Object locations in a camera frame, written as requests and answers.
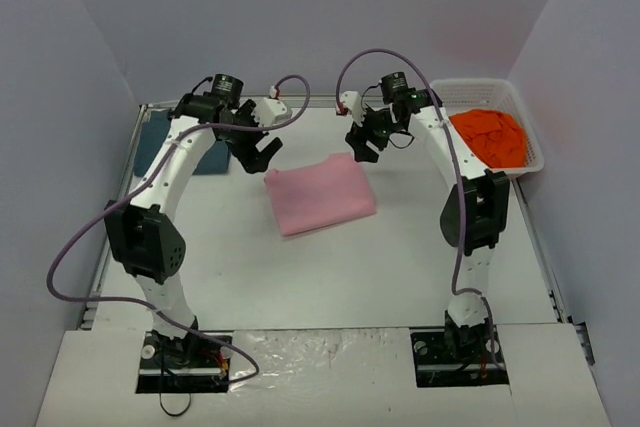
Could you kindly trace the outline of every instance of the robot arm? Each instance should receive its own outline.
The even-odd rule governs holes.
[[[200,123],[223,123],[244,127],[268,127],[291,118],[291,110],[275,98],[247,100],[239,106],[242,82],[217,75],[212,89],[204,95],[186,94],[169,113],[169,133],[142,182],[155,171],[175,139]],[[147,301],[166,316],[183,325],[198,328],[189,308],[180,267],[185,241],[173,224],[178,202],[202,156],[216,141],[225,142],[248,173],[264,172],[273,155],[282,147],[279,138],[262,151],[257,144],[267,134],[228,129],[198,130],[182,139],[154,182],[129,205],[105,218],[113,257],[135,277]],[[176,355],[190,357],[195,338],[153,313],[153,334],[160,336]]]
[[[340,98],[353,119],[345,140],[353,148],[355,160],[377,162],[379,155],[370,145],[382,151],[394,133],[413,135],[431,154],[450,189],[440,216],[440,228],[445,240],[457,247],[460,206],[451,152],[443,129],[443,123],[448,124],[463,178],[467,218],[466,225],[462,226],[466,229],[466,241],[457,290],[473,288],[486,292],[494,248],[506,227],[509,179],[503,172],[493,173],[478,159],[451,124],[446,110],[441,108],[444,119],[441,121],[429,93],[409,88],[402,72],[383,77],[379,86],[386,105],[379,110],[363,104],[358,92],[344,92]],[[478,295],[453,295],[445,312],[445,331],[448,330],[453,339],[451,349],[464,356],[469,344],[477,341],[475,331],[487,328],[486,320],[487,311]]]

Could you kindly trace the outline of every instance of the folded towel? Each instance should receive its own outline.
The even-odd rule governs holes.
[[[332,154],[299,169],[270,170],[264,181],[283,236],[376,213],[367,175],[351,154]]]

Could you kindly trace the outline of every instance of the blue object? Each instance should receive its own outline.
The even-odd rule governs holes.
[[[133,175],[143,177],[147,172],[169,133],[169,126],[166,112],[152,112],[149,120],[142,125],[133,163]],[[226,174],[229,170],[229,156],[227,145],[224,142],[216,142],[200,159],[193,175]]]

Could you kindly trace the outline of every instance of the orange cloth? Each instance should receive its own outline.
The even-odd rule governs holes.
[[[505,112],[474,109],[451,116],[464,141],[492,169],[524,167],[527,133]]]

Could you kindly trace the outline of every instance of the white backdrop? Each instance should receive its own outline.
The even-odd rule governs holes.
[[[155,102],[220,71],[245,80],[247,93],[291,71],[330,93],[345,62],[369,47],[406,53],[430,78],[505,78],[547,0],[83,1],[137,100]],[[396,66],[369,59],[349,86]]]
[[[638,32],[639,0],[549,0],[510,76],[546,159],[523,182],[533,221],[625,427],[640,425]]]
[[[35,423],[79,306],[45,288],[64,242],[117,191],[137,109],[80,0],[0,0],[0,425]],[[88,293],[104,232],[57,284]]]

